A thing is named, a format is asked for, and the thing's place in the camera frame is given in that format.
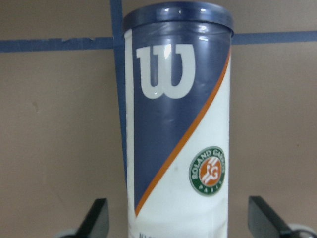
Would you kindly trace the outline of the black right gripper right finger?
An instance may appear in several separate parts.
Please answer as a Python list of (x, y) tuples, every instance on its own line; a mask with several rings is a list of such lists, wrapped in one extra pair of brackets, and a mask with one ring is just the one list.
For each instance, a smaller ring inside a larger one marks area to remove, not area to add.
[(254, 238), (295, 238), (296, 234), (260, 196), (248, 200), (248, 228)]

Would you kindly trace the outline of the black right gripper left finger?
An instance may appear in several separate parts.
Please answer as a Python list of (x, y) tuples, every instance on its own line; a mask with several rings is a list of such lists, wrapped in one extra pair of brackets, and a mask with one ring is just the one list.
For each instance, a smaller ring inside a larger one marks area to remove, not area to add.
[(78, 228), (75, 238), (106, 238), (109, 233), (109, 213), (106, 198), (96, 199)]

